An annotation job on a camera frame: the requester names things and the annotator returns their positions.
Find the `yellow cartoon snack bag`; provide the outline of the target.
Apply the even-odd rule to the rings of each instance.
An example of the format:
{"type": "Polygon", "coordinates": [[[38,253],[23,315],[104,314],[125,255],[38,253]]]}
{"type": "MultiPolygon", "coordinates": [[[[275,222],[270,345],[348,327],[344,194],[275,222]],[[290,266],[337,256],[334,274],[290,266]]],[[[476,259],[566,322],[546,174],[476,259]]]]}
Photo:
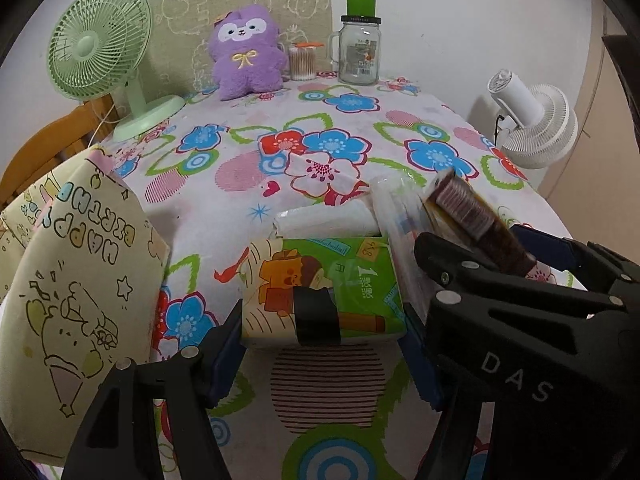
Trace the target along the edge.
{"type": "Polygon", "coordinates": [[[423,195],[423,207],[467,248],[475,248],[500,272],[526,278],[537,260],[468,182],[440,170],[423,195]]]}

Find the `green tissue pack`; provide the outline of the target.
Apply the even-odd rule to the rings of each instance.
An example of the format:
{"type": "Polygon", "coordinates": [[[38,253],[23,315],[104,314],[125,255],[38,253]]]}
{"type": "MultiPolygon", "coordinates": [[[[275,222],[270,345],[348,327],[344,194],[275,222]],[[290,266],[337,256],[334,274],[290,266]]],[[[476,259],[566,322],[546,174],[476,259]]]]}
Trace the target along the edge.
{"type": "Polygon", "coordinates": [[[256,240],[240,275],[242,332],[250,346],[337,347],[406,332],[382,236],[256,240]]]}

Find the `clear plastic bag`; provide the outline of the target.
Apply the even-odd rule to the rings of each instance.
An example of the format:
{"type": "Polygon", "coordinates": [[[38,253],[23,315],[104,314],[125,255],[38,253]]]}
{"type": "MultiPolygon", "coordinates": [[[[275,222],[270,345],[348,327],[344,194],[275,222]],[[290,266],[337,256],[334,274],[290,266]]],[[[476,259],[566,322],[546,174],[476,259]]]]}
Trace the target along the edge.
{"type": "Polygon", "coordinates": [[[370,183],[374,215],[387,238],[403,302],[408,302],[422,322],[437,285],[416,263],[414,245],[430,229],[421,202],[421,189],[402,174],[375,178],[370,183]]]}

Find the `white towel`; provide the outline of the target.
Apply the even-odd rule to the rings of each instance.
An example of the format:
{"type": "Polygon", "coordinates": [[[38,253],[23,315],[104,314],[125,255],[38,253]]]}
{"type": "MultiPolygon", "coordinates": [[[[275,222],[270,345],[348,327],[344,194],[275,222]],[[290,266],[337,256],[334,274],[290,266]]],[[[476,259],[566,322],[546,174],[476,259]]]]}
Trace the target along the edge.
{"type": "Polygon", "coordinates": [[[343,205],[317,204],[280,212],[273,233],[282,238],[341,238],[377,236],[381,233],[372,206],[366,200],[343,205]]]}

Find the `beige door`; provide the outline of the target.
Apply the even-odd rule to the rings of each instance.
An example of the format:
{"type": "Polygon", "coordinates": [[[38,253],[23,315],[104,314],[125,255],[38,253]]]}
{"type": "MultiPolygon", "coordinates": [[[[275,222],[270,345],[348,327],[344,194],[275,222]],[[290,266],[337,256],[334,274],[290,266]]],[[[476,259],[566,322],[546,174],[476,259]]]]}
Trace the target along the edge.
{"type": "Polygon", "coordinates": [[[623,84],[602,41],[623,27],[592,0],[588,58],[575,107],[577,142],[539,187],[578,240],[592,240],[639,260],[639,149],[623,84]]]}

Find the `white standing fan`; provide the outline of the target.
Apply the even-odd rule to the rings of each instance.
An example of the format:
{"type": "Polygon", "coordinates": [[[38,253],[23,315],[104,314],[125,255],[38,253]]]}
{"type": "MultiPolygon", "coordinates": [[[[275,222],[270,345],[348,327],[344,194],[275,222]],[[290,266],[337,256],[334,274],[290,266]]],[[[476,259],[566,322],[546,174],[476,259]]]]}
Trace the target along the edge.
{"type": "Polygon", "coordinates": [[[544,169],[564,158],[578,136],[578,120],[563,91],[552,84],[527,87],[512,70],[499,70],[487,84],[501,113],[496,139],[515,166],[544,169]]]}

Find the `yellow cartoon storage box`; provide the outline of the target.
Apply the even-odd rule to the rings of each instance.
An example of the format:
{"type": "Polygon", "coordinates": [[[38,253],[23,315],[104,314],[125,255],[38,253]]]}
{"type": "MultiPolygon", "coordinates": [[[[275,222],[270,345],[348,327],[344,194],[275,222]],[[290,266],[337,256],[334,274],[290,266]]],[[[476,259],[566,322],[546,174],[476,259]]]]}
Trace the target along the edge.
{"type": "Polygon", "coordinates": [[[1,420],[18,452],[65,463],[121,359],[148,362],[169,246],[99,148],[43,207],[4,303],[1,420]]]}

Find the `wooden bed headboard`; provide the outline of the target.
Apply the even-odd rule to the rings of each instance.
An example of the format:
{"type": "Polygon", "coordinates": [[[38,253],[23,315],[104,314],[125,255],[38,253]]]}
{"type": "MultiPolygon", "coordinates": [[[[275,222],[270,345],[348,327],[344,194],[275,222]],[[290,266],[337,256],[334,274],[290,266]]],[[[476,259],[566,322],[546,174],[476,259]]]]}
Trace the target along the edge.
{"type": "Polygon", "coordinates": [[[112,96],[87,101],[35,133],[16,153],[1,179],[1,208],[66,159],[100,142],[119,120],[112,96]]]}

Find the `floral tablecloth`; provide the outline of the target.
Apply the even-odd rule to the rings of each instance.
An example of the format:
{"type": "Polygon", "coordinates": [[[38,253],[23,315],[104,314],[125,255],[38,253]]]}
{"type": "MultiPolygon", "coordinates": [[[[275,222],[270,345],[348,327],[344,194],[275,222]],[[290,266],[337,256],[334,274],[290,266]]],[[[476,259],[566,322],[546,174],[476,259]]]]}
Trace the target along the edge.
{"type": "MultiPolygon", "coordinates": [[[[269,237],[291,237],[303,207],[321,223],[360,204],[371,181],[417,185],[452,168],[508,223],[556,235],[552,207],[491,140],[438,99],[401,80],[396,89],[350,88],[329,79],[221,101],[201,96],[182,115],[108,149],[122,189],[171,246],[165,283],[154,286],[157,324],[150,353],[164,360],[221,322],[246,284],[258,283],[269,237]]],[[[335,390],[302,382],[317,365],[297,353],[253,354],[213,428],[234,471],[256,479],[312,476],[318,448],[328,477],[350,468],[407,479],[426,447],[410,430],[437,420],[421,402],[397,349],[367,347],[324,359],[335,390]]]]}

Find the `glass jar green lid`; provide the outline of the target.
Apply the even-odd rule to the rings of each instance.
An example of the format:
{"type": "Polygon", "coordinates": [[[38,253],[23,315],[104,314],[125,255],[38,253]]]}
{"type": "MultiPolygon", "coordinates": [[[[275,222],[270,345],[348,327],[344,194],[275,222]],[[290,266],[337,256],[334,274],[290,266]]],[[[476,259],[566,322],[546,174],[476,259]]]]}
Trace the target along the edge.
{"type": "Polygon", "coordinates": [[[329,57],[346,84],[373,86],[380,70],[382,18],[376,0],[346,0],[342,28],[329,36],[329,57]]]}

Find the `cotton swab jar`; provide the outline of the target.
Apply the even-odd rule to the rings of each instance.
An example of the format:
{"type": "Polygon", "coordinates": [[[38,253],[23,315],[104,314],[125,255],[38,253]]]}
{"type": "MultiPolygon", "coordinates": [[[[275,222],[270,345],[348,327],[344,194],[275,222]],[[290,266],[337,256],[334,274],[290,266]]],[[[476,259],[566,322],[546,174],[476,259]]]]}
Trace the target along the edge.
{"type": "Polygon", "coordinates": [[[322,42],[298,42],[288,47],[288,74],[295,81],[314,79],[318,72],[318,55],[322,42]]]}

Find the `purple plush toy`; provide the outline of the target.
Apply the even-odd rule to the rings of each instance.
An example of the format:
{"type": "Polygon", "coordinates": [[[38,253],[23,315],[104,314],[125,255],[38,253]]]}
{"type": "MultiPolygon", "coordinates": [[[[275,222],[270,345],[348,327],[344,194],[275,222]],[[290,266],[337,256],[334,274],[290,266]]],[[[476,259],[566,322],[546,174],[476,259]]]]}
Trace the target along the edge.
{"type": "Polygon", "coordinates": [[[288,56],[279,47],[280,28],[260,4],[222,14],[209,37],[213,82],[221,101],[283,87],[288,56]]]}

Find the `green desk fan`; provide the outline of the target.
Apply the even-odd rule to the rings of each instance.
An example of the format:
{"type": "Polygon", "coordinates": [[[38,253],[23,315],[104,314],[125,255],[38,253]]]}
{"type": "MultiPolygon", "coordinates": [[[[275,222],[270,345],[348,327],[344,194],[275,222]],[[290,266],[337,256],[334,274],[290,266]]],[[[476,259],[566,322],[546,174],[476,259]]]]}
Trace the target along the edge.
{"type": "Polygon", "coordinates": [[[186,105],[174,94],[144,97],[138,68],[152,25],[150,0],[75,0],[52,30],[47,68],[58,92],[85,102],[125,90],[130,113],[116,125],[116,141],[140,136],[186,105]]]}

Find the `patterned cardboard backboard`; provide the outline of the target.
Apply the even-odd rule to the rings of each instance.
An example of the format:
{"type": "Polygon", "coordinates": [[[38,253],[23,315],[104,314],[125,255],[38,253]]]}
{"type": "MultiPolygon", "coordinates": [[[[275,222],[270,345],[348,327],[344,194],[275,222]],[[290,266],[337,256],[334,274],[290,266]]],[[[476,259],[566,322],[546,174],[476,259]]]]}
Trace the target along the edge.
{"type": "Polygon", "coordinates": [[[139,66],[145,99],[212,88],[208,53],[215,25],[247,6],[263,6],[279,27],[278,44],[324,44],[333,30],[332,0],[150,0],[153,28],[139,66]]]}

